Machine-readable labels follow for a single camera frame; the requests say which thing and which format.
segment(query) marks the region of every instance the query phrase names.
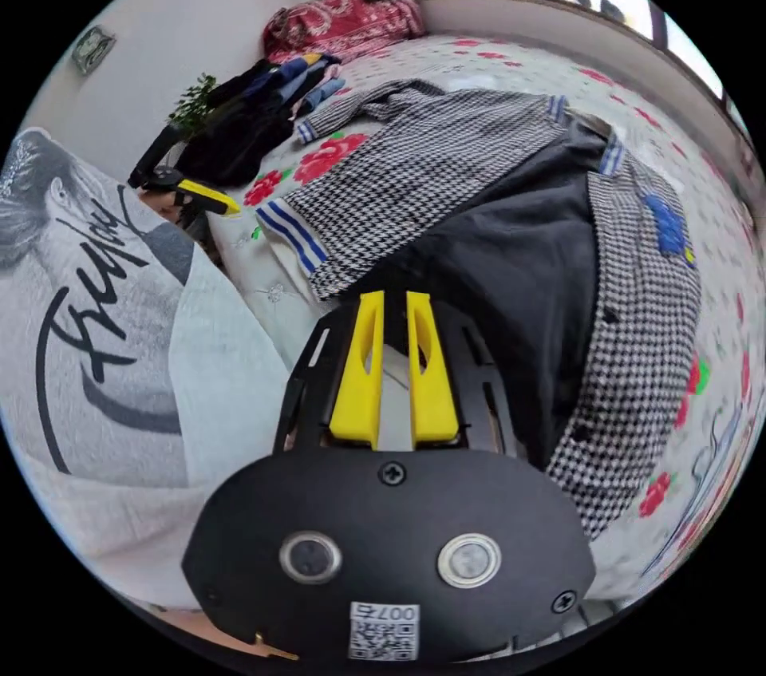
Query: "blue patch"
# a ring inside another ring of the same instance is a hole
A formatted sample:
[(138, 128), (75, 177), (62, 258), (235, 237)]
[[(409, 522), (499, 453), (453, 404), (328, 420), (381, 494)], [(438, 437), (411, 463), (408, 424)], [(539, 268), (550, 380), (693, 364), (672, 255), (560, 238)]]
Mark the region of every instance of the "blue patch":
[(684, 220), (672, 211), (668, 205), (656, 195), (644, 198), (646, 205), (654, 213), (657, 224), (657, 244), (663, 254), (674, 253), (685, 255), (686, 239), (684, 237)]

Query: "bed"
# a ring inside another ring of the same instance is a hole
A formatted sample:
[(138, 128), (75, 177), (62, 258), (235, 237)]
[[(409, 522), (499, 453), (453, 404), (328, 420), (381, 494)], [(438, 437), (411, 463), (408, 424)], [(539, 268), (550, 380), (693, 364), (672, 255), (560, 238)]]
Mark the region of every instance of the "bed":
[[(766, 414), (766, 286), (748, 217), (711, 158), (663, 112), (606, 75), (541, 49), (429, 36), (351, 61), (343, 77), (342, 93), (395, 78), (438, 77), (452, 87), (488, 84), (565, 95), (578, 111), (611, 123), (626, 147), (664, 176), (684, 204), (703, 282), (697, 355), (671, 442), (652, 481), (591, 545), (598, 574), (590, 597), (610, 600), (595, 607), (591, 617), (610, 615), (616, 605), (655, 587), (689, 554), (738, 481), (760, 432)], [(334, 97), (324, 103), (334, 103)], [(263, 161), (253, 184), (231, 193), (243, 208), (241, 215), (211, 216), (227, 273), (288, 368), (323, 309), (282, 271), (255, 208), (319, 177), (379, 127), (358, 120), (305, 146), (287, 141)], [(751, 360), (751, 354), (758, 358)], [(396, 449), (392, 419), (409, 417), (406, 364), (392, 354), (386, 359), (381, 446)]]

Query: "green leaves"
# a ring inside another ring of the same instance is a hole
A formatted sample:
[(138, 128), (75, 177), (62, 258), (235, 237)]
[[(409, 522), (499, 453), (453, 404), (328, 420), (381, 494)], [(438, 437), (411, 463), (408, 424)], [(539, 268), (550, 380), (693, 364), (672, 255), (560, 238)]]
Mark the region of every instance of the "green leaves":
[(182, 94), (168, 120), (179, 125), (187, 138), (198, 133), (207, 117), (207, 98), (217, 85), (216, 79), (206, 73), (197, 78), (196, 85), (190, 85)]

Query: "black lettering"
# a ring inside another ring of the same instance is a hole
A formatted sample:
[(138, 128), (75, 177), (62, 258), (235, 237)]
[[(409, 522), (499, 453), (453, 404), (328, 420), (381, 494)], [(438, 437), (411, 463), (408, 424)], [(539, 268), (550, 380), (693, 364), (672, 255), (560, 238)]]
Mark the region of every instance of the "black lettering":
[(80, 247), (83, 252), (88, 256), (91, 263), (96, 268), (99, 276), (101, 277), (101, 287), (99, 287), (81, 267), (77, 268), (77, 277), (83, 284), (83, 287), (88, 291), (91, 299), (96, 304), (95, 309), (77, 311), (73, 306), (69, 306), (67, 311), (72, 318), (75, 327), (79, 333), (78, 336), (71, 335), (61, 325), (51, 319), (49, 324), (49, 330), (53, 332), (62, 342), (68, 346), (87, 354), (90, 358), (91, 373), (93, 380), (101, 384), (105, 379), (104, 367), (106, 365), (119, 365), (127, 366), (136, 362), (136, 359), (130, 357), (121, 357), (119, 354), (111, 354), (97, 349), (93, 343), (88, 327), (87, 321), (95, 322), (105, 330), (115, 335), (121, 341), (127, 338), (125, 331), (119, 327), (114, 320), (109, 316), (105, 307), (113, 306), (117, 303), (118, 297), (114, 287), (113, 279), (127, 279), (128, 274), (125, 269), (120, 265), (118, 259), (123, 260), (126, 263), (132, 264), (134, 267), (143, 268), (149, 264), (138, 256), (128, 253), (125, 250), (121, 250), (124, 247), (124, 243), (117, 236), (116, 230), (119, 226), (123, 226), (130, 231), (134, 232), (138, 236), (140, 233), (132, 225), (128, 218), (127, 209), (124, 205), (123, 195), (120, 194), (120, 201), (122, 203), (123, 212), (125, 213), (125, 221), (120, 221), (106, 208), (98, 203), (97, 200), (93, 200), (96, 207), (101, 211), (103, 215), (97, 215), (93, 213), (92, 216), (98, 223), (101, 224), (98, 227), (95, 223), (89, 225), (91, 235), (86, 234), (72, 224), (59, 219), (59, 221), (66, 227), (74, 231), (76, 234), (85, 237), (87, 242), (81, 243)]
[(120, 357), (117, 354), (99, 351), (93, 344), (88, 328), (85, 327), (83, 318), (75, 311), (73, 306), (69, 307), (69, 314), (74, 320), (74, 324), (80, 331), (80, 337), (76, 338), (67, 333), (60, 325), (55, 322), (50, 323), (50, 329), (67, 346), (72, 346), (78, 351), (87, 354), (90, 357), (90, 369), (93, 374), (93, 380), (96, 383), (104, 382), (104, 365), (127, 366), (136, 363), (135, 359), (130, 357)]

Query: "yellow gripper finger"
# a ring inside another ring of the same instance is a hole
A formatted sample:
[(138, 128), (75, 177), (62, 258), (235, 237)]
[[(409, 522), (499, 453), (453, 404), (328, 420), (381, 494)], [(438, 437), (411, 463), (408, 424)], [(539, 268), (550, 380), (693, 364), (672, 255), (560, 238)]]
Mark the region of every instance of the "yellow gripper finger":
[(330, 433), (335, 439), (377, 448), (382, 385), (383, 291), (378, 291), (360, 297), (351, 347), (330, 420)]
[[(450, 442), (458, 434), (447, 366), (436, 330), (431, 299), (425, 293), (407, 293), (409, 331), (409, 403), (413, 448)], [(425, 357), (421, 370), (420, 354)]]

